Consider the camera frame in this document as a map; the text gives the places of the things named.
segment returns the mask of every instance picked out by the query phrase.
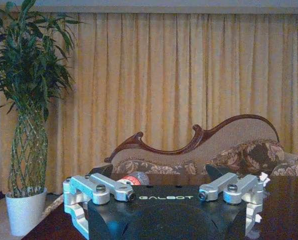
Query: bolt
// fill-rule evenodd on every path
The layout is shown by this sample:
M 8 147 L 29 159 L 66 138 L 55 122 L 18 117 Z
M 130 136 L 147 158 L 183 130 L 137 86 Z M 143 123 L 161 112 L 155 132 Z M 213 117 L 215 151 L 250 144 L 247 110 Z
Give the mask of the bolt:
M 238 186 L 236 184 L 228 184 L 227 189 L 229 192 L 237 192 Z
M 129 202 L 133 202 L 134 200 L 136 199 L 136 194 L 134 192 L 130 193 L 128 196 L 127 196 L 127 200 Z
M 202 191 L 202 192 L 199 192 L 199 198 L 200 200 L 202 200 L 203 202 L 207 200 L 207 193 Z
M 96 190 L 97 193 L 104 193 L 106 191 L 106 186 L 103 185 L 103 184 L 98 184 L 95 187 L 95 190 Z

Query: floral pillow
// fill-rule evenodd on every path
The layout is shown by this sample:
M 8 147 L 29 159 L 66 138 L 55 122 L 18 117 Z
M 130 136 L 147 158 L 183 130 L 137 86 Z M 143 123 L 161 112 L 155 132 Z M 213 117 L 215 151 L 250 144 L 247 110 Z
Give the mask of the floral pillow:
M 273 171 L 273 176 L 298 176 L 298 157 L 288 163 L 277 165 Z
M 271 139 L 244 142 L 225 150 L 207 162 L 213 166 L 228 167 L 241 177 L 247 174 L 270 174 L 284 160 L 284 149 Z
M 160 165 L 144 161 L 144 159 L 130 157 L 121 161 L 113 168 L 113 172 L 117 174 L 130 174 L 135 171 L 144 172 L 146 174 L 195 175 L 197 166 L 193 160 L 188 160 L 180 164 Z

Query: sofa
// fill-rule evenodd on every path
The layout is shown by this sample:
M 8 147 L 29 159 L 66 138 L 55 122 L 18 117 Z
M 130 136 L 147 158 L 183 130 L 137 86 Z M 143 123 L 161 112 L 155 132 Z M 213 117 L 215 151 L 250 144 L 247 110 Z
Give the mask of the sofa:
M 194 136 L 183 148 L 154 149 L 138 132 L 121 143 L 104 162 L 113 173 L 207 174 L 206 164 L 227 167 L 240 176 L 260 174 L 298 176 L 298 155 L 287 153 L 275 127 L 264 117 L 243 114 L 204 130 L 194 125 Z

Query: water bottle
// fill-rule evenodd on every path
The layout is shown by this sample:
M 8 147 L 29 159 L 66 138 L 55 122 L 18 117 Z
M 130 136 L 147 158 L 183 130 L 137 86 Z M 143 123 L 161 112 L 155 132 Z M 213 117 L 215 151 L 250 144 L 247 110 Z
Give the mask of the water bottle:
M 149 177 L 143 171 L 134 171 L 118 182 L 130 185 L 149 185 Z

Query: table surface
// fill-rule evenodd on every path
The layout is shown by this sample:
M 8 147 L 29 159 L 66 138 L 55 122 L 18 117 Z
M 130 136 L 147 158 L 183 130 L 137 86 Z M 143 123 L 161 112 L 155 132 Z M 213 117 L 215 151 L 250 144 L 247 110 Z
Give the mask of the table surface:
M 121 174 L 113 174 L 117 180 Z M 149 175 L 152 185 L 200 185 L 209 183 L 203 175 Z M 266 190 L 270 195 L 263 201 L 262 220 L 256 227 L 260 239 L 298 240 L 298 176 L 271 176 Z M 71 216 L 61 204 L 40 222 L 23 240 L 84 240 L 75 229 Z

